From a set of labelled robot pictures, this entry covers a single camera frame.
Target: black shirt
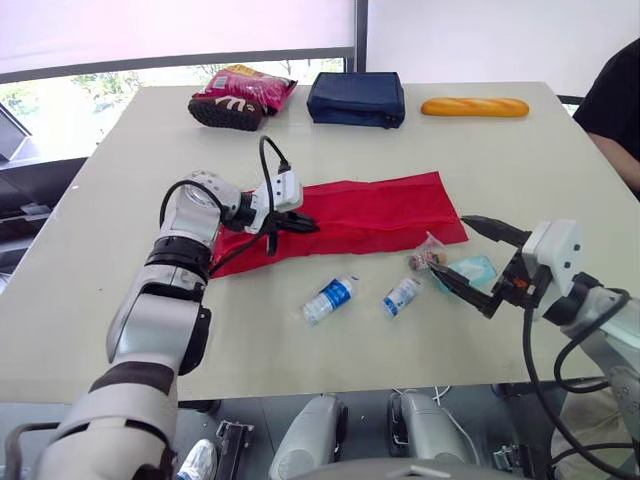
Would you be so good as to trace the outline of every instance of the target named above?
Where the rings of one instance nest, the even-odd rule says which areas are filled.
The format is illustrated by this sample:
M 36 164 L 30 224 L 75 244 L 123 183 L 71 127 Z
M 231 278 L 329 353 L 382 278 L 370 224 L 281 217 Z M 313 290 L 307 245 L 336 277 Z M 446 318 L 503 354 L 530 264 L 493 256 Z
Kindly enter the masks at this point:
M 640 39 L 604 66 L 573 118 L 589 133 L 615 140 L 640 161 Z

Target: snack bag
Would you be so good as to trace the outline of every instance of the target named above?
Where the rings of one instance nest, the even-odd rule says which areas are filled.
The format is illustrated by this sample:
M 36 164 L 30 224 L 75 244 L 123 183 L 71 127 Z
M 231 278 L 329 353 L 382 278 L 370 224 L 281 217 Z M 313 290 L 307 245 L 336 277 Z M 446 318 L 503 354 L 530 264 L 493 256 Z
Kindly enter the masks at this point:
M 209 81 L 203 92 L 192 98 L 240 97 L 260 102 L 269 115 L 275 115 L 284 106 L 298 82 L 274 77 L 244 65 L 231 65 L 220 70 Z

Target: blue packet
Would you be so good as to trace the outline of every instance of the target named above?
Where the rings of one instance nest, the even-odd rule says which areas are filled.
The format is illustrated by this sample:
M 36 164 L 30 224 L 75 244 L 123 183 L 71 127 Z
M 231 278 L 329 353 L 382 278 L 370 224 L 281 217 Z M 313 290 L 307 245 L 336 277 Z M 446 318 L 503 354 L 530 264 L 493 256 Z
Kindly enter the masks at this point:
M 453 262 L 447 266 L 451 270 L 469 279 L 469 284 L 475 288 L 489 283 L 497 276 L 496 269 L 493 268 L 491 260 L 484 255 L 458 260 L 457 262 Z M 438 284 L 443 292 L 451 293 L 440 280 L 438 280 Z

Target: red cloth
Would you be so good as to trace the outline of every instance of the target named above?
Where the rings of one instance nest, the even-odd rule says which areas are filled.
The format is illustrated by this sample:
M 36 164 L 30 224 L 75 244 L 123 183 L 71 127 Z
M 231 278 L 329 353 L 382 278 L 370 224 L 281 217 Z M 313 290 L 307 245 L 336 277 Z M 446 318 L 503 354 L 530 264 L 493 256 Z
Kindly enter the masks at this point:
M 304 188 L 297 210 L 314 218 L 315 233 L 281 231 L 278 251 L 266 254 L 266 236 L 231 260 L 215 277 L 245 272 L 288 257 L 334 253 L 374 253 L 408 250 L 430 231 L 442 243 L 468 240 L 438 172 L 381 182 L 334 182 Z M 214 262 L 253 235 L 222 229 Z

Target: black cable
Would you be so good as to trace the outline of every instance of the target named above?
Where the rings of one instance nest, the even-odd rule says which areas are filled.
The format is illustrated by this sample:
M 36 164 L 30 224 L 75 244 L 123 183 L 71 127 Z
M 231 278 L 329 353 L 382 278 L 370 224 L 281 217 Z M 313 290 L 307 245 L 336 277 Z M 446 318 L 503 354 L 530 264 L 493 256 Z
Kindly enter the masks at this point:
M 25 432 L 35 432 L 37 430 L 53 430 L 60 425 L 57 422 L 49 423 L 27 423 L 18 425 L 9 432 L 4 441 L 4 457 L 7 462 L 4 472 L 6 480 L 20 480 L 22 470 L 22 450 L 20 449 L 20 435 Z
M 638 442 L 638 440 L 632 439 L 631 444 L 633 445 L 633 454 L 636 459 L 636 465 L 640 467 L 640 442 Z
M 171 195 L 173 195 L 173 192 L 175 192 L 176 189 L 182 187 L 183 185 L 191 185 L 192 187 L 196 187 L 199 190 L 202 190 L 204 193 L 207 194 L 207 196 L 211 199 L 211 201 L 216 204 L 216 206 L 220 210 L 220 217 L 222 218 L 226 214 L 227 207 L 222 205 L 222 202 L 218 200 L 218 197 L 216 197 L 215 193 L 213 193 L 207 187 L 205 187 L 201 183 L 196 182 L 195 180 L 188 180 L 188 179 L 180 180 L 174 183 L 173 185 L 171 185 L 169 187 L 169 190 L 167 190 L 167 193 L 164 194 L 164 198 L 162 199 L 162 204 L 160 205 L 160 228 L 162 228 L 162 224 L 164 223 L 164 217 L 165 217 L 165 214 L 167 213 L 167 205 L 169 203 L 169 199 L 171 199 Z
M 209 269 L 209 276 L 212 277 L 213 275 L 215 275 L 215 273 L 218 270 L 220 270 L 222 267 L 224 267 L 227 263 L 229 263 L 231 260 L 236 258 L 241 253 L 247 251 L 266 234 L 267 234 L 266 230 L 260 230 L 258 233 L 254 235 L 254 237 L 251 240 L 249 240 L 243 245 L 240 245 L 238 248 L 236 248 L 233 252 L 229 253 L 228 255 L 225 255 L 224 257 L 222 257 L 215 265 L 213 265 L 213 267 Z
M 258 242 L 258 240 L 260 240 L 262 237 L 264 237 L 268 233 L 271 233 L 271 230 L 273 228 L 273 225 L 271 222 L 271 218 L 272 218 L 271 214 L 275 211 L 275 208 L 274 208 L 274 199 L 273 199 L 273 186 L 271 185 L 271 176 L 269 175 L 267 158 L 264 153 L 265 142 L 268 143 L 271 146 L 271 148 L 273 148 L 273 150 L 276 152 L 278 157 L 280 157 L 280 167 L 278 168 L 278 172 L 282 173 L 283 171 L 287 171 L 291 168 L 289 165 L 289 162 L 287 161 L 283 153 L 280 151 L 278 146 L 274 143 L 274 141 L 271 140 L 271 138 L 269 138 L 268 136 L 262 135 L 258 143 L 258 151 L 260 153 L 260 165 L 262 166 L 262 174 L 264 175 L 264 181 L 267 184 L 267 194 L 269 197 L 269 211 L 266 217 L 264 218 L 264 223 L 262 224 L 262 227 L 260 228 L 258 233 L 251 240 L 246 242 L 244 245 L 239 246 L 233 252 L 229 253 L 228 255 L 225 255 L 215 265 L 213 265 L 209 270 L 210 277 L 215 275 L 215 273 L 218 270 L 220 270 L 222 267 L 224 267 L 227 263 L 229 263 L 231 260 L 236 258 L 238 255 L 247 251 L 249 248 L 255 245 Z
M 269 421 L 267 420 L 267 414 L 264 412 L 264 403 L 262 402 L 262 398 L 260 400 L 260 408 L 262 409 L 262 418 L 264 418 L 264 426 L 267 430 L 267 437 L 269 437 L 269 445 L 271 445 L 271 453 L 273 455 L 276 454 L 276 449 L 273 447 L 273 439 L 271 438 L 271 430 L 269 429 Z
M 564 361 L 569 356 L 569 354 L 578 347 L 584 340 L 586 340 L 589 335 L 596 332 L 602 325 L 607 323 L 614 315 L 616 315 L 620 310 L 624 308 L 624 306 L 631 299 L 631 295 L 626 290 L 620 290 L 616 288 L 610 288 L 612 292 L 618 293 L 620 297 L 613 304 L 611 308 L 609 308 L 606 312 L 600 315 L 591 325 L 582 330 L 578 335 L 576 335 L 562 350 L 556 357 L 556 361 L 553 365 L 553 375 L 560 385 L 565 390 L 572 393 L 591 393 L 597 392 L 598 390 L 602 390 L 603 388 L 607 388 L 609 386 L 609 382 L 604 381 L 600 382 L 596 385 L 589 385 L 587 387 L 574 387 L 569 385 L 566 380 L 562 378 L 562 365 Z
M 534 282 L 533 282 L 534 285 L 536 285 L 537 287 L 540 281 L 544 280 L 544 278 L 539 278 L 540 275 L 544 276 L 544 275 L 550 275 L 550 274 L 551 273 L 548 268 L 542 269 L 541 273 L 536 275 L 536 278 L 534 279 Z M 596 457 L 591 452 L 589 452 L 589 450 L 587 450 L 584 447 L 584 445 L 582 445 L 578 441 L 578 439 L 573 436 L 573 434 L 569 431 L 569 428 L 567 427 L 567 425 L 562 421 L 562 419 L 558 416 L 558 414 L 553 411 L 553 408 L 551 407 L 551 405 L 549 404 L 549 402 L 544 396 L 544 393 L 540 385 L 540 378 L 538 377 L 538 372 L 536 371 L 535 363 L 533 361 L 533 353 L 531 349 L 531 331 L 533 327 L 534 309 L 535 309 L 535 306 L 533 305 L 533 303 L 529 302 L 524 310 L 524 326 L 522 329 L 522 350 L 524 351 L 524 363 L 527 367 L 527 372 L 529 373 L 531 384 L 533 385 L 536 396 L 538 397 L 538 400 L 540 401 L 540 404 L 542 405 L 542 408 L 544 409 L 545 413 L 547 414 L 551 422 L 554 424 L 554 426 L 565 438 L 565 440 L 567 440 L 567 442 L 576 450 L 576 453 L 581 455 L 585 460 L 587 460 L 593 466 L 599 468 L 603 472 L 608 473 L 609 475 L 613 475 L 614 477 L 620 478 L 622 480 L 640 479 L 640 477 L 627 473 L 619 468 L 615 468 L 612 465 L 609 465 L 606 462 L 603 462 L 598 457 Z
M 609 448 L 633 448 L 631 443 L 594 443 L 592 445 L 583 445 L 586 450 L 606 450 Z M 560 452 L 558 455 L 553 457 L 549 462 L 549 465 L 553 465 L 558 463 L 560 460 L 563 460 L 571 455 L 575 455 L 578 451 L 575 448 L 570 448 L 569 450 L 565 450 L 564 452 Z
M 592 445 L 584 445 L 584 448 L 586 448 L 589 451 L 618 449 L 618 448 L 629 449 L 629 448 L 633 448 L 633 444 L 631 443 L 594 443 Z M 548 479 L 555 478 L 553 471 L 554 471 L 554 465 L 556 463 L 560 462 L 561 460 L 564 460 L 567 457 L 570 457 L 571 455 L 575 455 L 576 453 L 578 452 L 576 451 L 575 448 L 570 448 L 568 450 L 565 450 L 564 452 L 560 452 L 558 455 L 553 457 L 545 467 L 547 478 Z

